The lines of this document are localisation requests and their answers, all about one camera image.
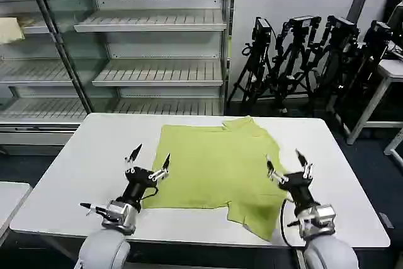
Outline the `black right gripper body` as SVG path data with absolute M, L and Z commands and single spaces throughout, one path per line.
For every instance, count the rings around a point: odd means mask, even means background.
M 286 181 L 279 182 L 278 187 L 290 193 L 295 204 L 295 212 L 302 212 L 315 206 L 315 200 L 309 190 L 312 179 L 304 178 L 303 172 L 286 174 Z

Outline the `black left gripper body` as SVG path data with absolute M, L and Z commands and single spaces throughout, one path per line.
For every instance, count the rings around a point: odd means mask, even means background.
M 127 203 L 135 209 L 141 208 L 141 201 L 145 198 L 153 197 L 157 194 L 157 182 L 149 179 L 152 172 L 134 166 L 125 170 L 125 177 L 128 180 L 128 185 L 120 196 L 120 201 Z M 144 193 L 148 188 L 153 188 L 154 193 L 144 197 Z

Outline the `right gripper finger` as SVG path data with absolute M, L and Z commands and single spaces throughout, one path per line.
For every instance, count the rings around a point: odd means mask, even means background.
M 308 162 L 307 158 L 298 149 L 296 149 L 295 152 L 297 154 L 298 161 L 303 169 L 303 177 L 306 179 L 312 179 L 313 164 Z
M 285 176 L 275 170 L 269 154 L 266 155 L 266 167 L 268 169 L 268 178 L 271 181 L 276 181 L 278 184 L 285 183 Z

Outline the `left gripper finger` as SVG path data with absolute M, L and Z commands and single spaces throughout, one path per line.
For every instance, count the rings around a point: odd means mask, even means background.
M 163 163 L 162 168 L 149 175 L 149 179 L 152 181 L 159 181 L 167 177 L 169 174 L 169 163 L 170 163 L 170 154 L 167 155 L 167 158 Z
M 136 160 L 137 156 L 139 155 L 139 152 L 142 148 L 142 144 L 139 144 L 131 153 L 129 156 L 125 157 L 125 165 L 127 168 L 132 168 L 134 167 L 134 161 Z

